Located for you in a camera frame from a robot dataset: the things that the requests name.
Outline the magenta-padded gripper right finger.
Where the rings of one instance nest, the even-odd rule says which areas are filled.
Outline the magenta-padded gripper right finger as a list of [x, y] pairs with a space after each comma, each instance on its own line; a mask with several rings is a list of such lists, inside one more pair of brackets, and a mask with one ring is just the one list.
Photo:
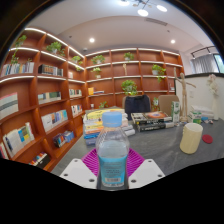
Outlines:
[[128, 188], [146, 186], [164, 177], [164, 173], [153, 159], [144, 159], [135, 150], [130, 149], [127, 157]]

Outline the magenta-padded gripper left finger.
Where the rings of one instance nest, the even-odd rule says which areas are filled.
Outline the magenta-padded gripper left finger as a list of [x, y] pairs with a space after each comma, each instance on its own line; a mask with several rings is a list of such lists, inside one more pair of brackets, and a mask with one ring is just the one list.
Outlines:
[[92, 149], [81, 159], [74, 158], [61, 173], [60, 177], [78, 186], [96, 189], [99, 173], [97, 152]]

